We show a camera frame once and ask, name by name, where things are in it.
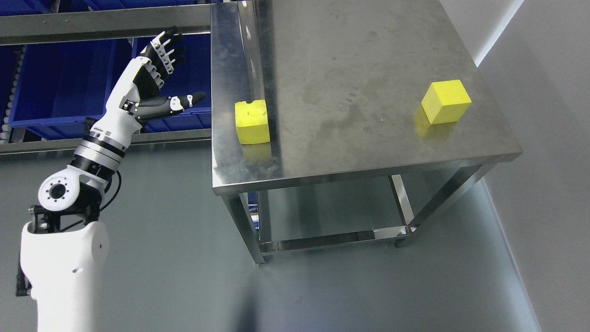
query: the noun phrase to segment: white wall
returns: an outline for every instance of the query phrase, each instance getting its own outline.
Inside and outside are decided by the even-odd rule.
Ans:
[[[589,17],[527,0],[480,66],[524,149],[486,181],[543,331],[590,326]]]
[[[477,65],[522,2],[523,0],[441,0]]]

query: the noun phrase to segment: yellow cube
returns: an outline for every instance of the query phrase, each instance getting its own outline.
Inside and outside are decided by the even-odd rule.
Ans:
[[[266,101],[235,103],[235,130],[240,144],[259,144],[270,142]]]
[[[422,100],[422,107],[431,125],[456,122],[471,105],[471,98],[461,80],[430,84]]]

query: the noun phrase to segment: metal frame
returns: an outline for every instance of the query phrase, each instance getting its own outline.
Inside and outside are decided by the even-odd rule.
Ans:
[[[209,32],[210,5],[0,17],[0,45],[146,37],[171,26]]]
[[[207,141],[211,139],[211,129],[195,129],[188,131],[154,132],[135,134],[131,145],[159,144],[189,141]],[[0,155],[26,154],[47,151],[74,150],[80,144],[80,138],[56,139],[54,141],[38,141],[23,143],[0,144]]]
[[[395,239],[395,246],[400,247],[406,238],[416,232],[418,226],[422,225],[430,217],[442,213],[455,203],[494,165],[484,164],[459,168],[418,213],[414,213],[412,210],[401,175],[391,175],[389,182],[403,225],[301,239],[277,241],[270,239],[267,191],[258,192],[259,232],[255,230],[252,218],[246,208],[247,205],[245,205],[240,194],[222,195],[221,197],[254,262],[263,264],[265,262],[264,257],[280,252],[320,249],[373,240]]]

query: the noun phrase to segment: gray floor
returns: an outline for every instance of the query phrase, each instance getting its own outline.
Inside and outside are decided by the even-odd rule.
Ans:
[[[14,297],[19,233],[39,183],[70,157],[0,157],[0,331],[35,329],[35,302]],[[257,266],[211,190],[208,142],[133,147],[121,172],[119,198],[101,217],[111,242],[103,331],[537,329],[482,184],[403,248],[361,243]],[[423,200],[443,178],[407,180],[411,198]],[[273,236],[393,223],[387,185],[272,191]]]

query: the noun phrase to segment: metal shelving rack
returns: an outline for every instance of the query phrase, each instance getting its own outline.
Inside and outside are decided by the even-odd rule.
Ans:
[[[0,17],[0,45],[147,37],[173,25],[182,33],[210,33],[210,5]],[[136,134],[132,145],[211,139],[210,129]],[[0,155],[75,149],[79,139],[0,145]]]

